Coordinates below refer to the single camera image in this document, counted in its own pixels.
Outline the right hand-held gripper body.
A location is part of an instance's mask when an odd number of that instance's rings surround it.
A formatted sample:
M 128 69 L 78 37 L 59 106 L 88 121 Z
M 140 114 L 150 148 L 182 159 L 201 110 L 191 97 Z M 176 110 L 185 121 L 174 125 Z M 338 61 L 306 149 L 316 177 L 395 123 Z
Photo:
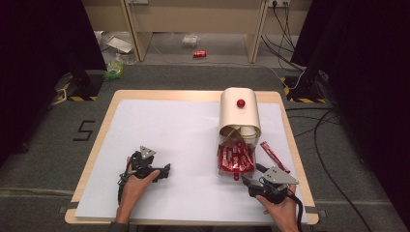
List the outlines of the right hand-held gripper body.
M 249 196 L 261 195 L 271 203 L 280 204 L 287 196 L 288 187 L 298 185 L 299 181 L 278 167 L 272 166 L 268 168 L 268 171 L 262 173 L 259 183 L 260 185 L 248 188 Z

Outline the white paper cup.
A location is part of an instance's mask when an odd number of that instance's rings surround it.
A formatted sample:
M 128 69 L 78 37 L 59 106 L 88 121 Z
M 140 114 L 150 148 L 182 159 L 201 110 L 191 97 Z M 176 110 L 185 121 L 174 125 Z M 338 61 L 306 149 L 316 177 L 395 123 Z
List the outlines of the white paper cup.
M 253 140 L 259 137 L 260 132 L 257 127 L 254 126 L 242 126 L 240 127 L 240 135 L 247 143 L 251 143 Z

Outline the green plastic bag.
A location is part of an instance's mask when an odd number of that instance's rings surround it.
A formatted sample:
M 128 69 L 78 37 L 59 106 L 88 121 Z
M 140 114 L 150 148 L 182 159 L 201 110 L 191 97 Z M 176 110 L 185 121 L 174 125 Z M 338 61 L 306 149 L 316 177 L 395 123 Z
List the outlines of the green plastic bag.
M 110 61 L 106 65 L 106 71 L 103 77 L 106 79 L 119 79 L 123 76 L 126 62 L 123 60 L 122 56 L 117 53 L 114 60 Z

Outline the red stick sachet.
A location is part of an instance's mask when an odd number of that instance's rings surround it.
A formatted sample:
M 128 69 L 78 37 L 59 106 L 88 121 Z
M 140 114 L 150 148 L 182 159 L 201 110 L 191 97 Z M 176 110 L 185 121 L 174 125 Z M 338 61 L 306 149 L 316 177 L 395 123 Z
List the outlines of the red stick sachet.
M 279 160 L 278 156 L 266 141 L 261 142 L 260 146 L 268 155 L 268 157 L 275 163 L 275 167 L 278 167 L 280 170 L 284 171 L 287 174 L 291 173 L 291 171 Z

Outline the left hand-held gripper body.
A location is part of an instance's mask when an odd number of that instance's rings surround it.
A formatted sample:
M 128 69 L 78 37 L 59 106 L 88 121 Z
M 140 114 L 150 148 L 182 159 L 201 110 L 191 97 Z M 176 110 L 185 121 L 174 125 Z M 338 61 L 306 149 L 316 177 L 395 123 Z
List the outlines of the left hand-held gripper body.
M 128 176 L 133 175 L 138 179 L 144 179 L 154 172 L 155 168 L 152 166 L 152 162 L 155 153 L 147 147 L 140 146 L 140 149 L 135 151 L 129 160 L 128 167 L 132 170 L 128 172 Z

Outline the beige desk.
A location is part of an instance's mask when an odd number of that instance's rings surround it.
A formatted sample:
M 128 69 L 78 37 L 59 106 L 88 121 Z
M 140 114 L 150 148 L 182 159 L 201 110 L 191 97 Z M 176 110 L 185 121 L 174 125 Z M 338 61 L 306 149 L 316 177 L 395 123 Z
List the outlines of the beige desk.
M 290 0 L 271 9 L 268 0 L 81 0 L 96 31 L 127 31 L 135 58 L 145 59 L 158 32 L 241 34 L 248 59 L 256 61 L 260 37 L 278 35 L 286 22 L 300 34 L 312 0 Z

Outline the clear plastic bag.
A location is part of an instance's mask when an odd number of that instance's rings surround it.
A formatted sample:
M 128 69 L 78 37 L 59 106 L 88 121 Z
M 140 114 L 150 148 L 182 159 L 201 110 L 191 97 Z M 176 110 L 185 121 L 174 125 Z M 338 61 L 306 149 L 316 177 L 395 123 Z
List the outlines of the clear plastic bag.
M 101 51 L 113 48 L 120 53 L 130 53 L 133 45 L 126 32 L 95 31 L 95 37 Z

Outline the person's right hand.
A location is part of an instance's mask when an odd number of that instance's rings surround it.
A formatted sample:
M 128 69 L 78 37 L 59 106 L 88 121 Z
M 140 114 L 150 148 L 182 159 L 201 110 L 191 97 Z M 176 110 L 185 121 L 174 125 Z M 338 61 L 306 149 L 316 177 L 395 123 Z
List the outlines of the person's right hand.
M 290 226 L 297 224 L 296 203 L 286 197 L 280 204 L 273 204 L 261 195 L 256 199 L 265 208 L 263 214 L 270 215 L 277 226 Z

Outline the cream storage box with knob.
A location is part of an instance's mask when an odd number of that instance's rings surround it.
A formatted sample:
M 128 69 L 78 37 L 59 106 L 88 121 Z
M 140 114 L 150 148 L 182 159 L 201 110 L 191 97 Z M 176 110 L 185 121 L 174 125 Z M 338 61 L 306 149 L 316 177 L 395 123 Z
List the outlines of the cream storage box with knob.
M 249 88 L 230 87 L 220 95 L 220 130 L 224 127 L 261 126 L 256 94 Z

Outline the pile of red packets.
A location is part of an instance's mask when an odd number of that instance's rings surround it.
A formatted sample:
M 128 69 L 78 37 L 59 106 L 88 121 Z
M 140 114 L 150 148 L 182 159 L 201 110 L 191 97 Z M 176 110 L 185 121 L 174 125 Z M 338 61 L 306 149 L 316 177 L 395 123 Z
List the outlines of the pile of red packets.
M 218 168 L 228 173 L 252 173 L 255 170 L 255 148 L 244 143 L 219 145 Z

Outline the black curtain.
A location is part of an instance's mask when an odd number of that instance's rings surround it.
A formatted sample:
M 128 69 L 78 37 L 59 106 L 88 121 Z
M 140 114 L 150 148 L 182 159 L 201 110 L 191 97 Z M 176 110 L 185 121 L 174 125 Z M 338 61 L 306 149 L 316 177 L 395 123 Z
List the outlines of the black curtain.
M 363 159 L 410 229 L 410 0 L 312 0 L 292 59 L 329 75 Z
M 0 165 L 28 139 L 60 77 L 104 68 L 81 0 L 0 0 Z

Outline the person's left hand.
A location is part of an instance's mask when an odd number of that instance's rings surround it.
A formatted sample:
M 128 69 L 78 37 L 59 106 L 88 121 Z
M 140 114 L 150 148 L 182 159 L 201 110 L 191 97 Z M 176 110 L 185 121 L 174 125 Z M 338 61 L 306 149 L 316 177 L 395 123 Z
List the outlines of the person's left hand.
M 132 170 L 128 167 L 129 160 L 130 158 L 127 159 L 126 171 L 120 178 L 122 181 L 120 185 L 122 191 L 119 206 L 124 203 L 133 203 L 135 206 L 144 194 L 146 188 L 148 188 L 149 185 L 153 183 L 152 181 L 161 173 L 159 170 L 155 170 L 144 179 L 138 179 L 133 175 L 128 176 L 128 172 Z

